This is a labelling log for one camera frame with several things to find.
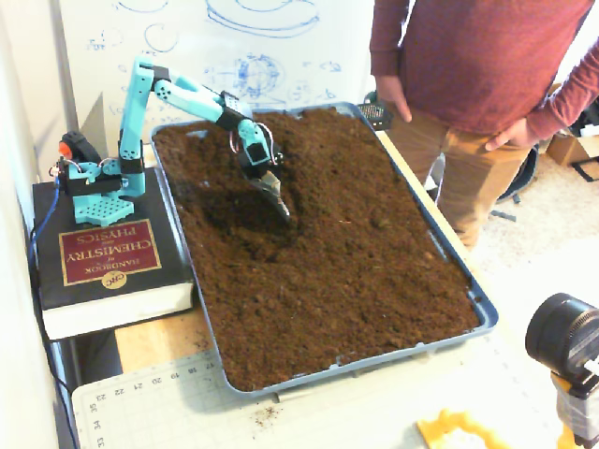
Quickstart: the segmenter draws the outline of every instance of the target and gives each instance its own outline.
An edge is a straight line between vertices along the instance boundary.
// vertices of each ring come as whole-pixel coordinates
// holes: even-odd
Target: robotic arm
[[[86,162],[68,167],[68,160],[60,163],[61,181],[66,192],[73,196],[77,223],[110,225],[133,212],[133,203],[120,196],[135,197],[145,193],[141,132],[151,92],[166,103],[229,131],[231,149],[238,155],[245,179],[267,197],[286,221],[289,220],[289,210],[281,199],[283,155],[270,130],[253,120],[249,107],[231,94],[217,94],[139,56],[133,65],[125,100],[118,159],[97,163],[84,157]],[[233,142],[234,133],[239,135],[241,149]],[[85,153],[85,142],[76,145],[78,142],[73,140],[63,139],[71,150],[64,154]]]

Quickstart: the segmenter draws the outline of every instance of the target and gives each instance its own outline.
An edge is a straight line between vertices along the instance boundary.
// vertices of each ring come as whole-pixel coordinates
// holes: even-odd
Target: khaki pants
[[[412,121],[406,123],[393,105],[387,103],[387,108],[394,115],[387,135],[421,183],[434,161],[445,154],[437,205],[471,250],[497,198],[507,190],[531,149],[506,144],[487,152],[484,146],[492,136],[459,131],[413,109]]]

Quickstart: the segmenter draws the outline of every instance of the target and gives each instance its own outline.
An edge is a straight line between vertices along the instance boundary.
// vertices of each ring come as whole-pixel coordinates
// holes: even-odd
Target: person
[[[375,0],[371,74],[394,115],[387,133],[422,183],[445,155],[437,204],[468,250],[532,146],[599,95],[599,40],[548,94],[593,3],[416,0],[409,14],[409,0]]]

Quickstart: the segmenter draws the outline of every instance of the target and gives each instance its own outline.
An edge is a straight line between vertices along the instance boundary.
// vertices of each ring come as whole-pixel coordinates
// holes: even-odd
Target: hand
[[[402,118],[407,121],[412,121],[412,112],[408,108],[403,94],[402,82],[396,75],[385,75],[374,77],[376,80],[376,93],[379,98],[389,103],[393,103],[399,111]]]
[[[485,150],[492,152],[497,150],[499,147],[503,147],[507,142],[512,143],[519,147],[532,147],[539,138],[528,125],[528,121],[520,119],[502,133],[492,138],[485,145]]]

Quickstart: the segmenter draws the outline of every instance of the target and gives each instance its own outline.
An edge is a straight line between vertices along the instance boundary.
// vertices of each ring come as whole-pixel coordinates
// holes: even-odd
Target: book
[[[192,307],[195,277],[159,168],[146,168],[135,211],[109,226],[76,224],[61,192],[37,236],[39,300],[50,340],[126,326]],[[54,183],[34,184],[39,225]]]

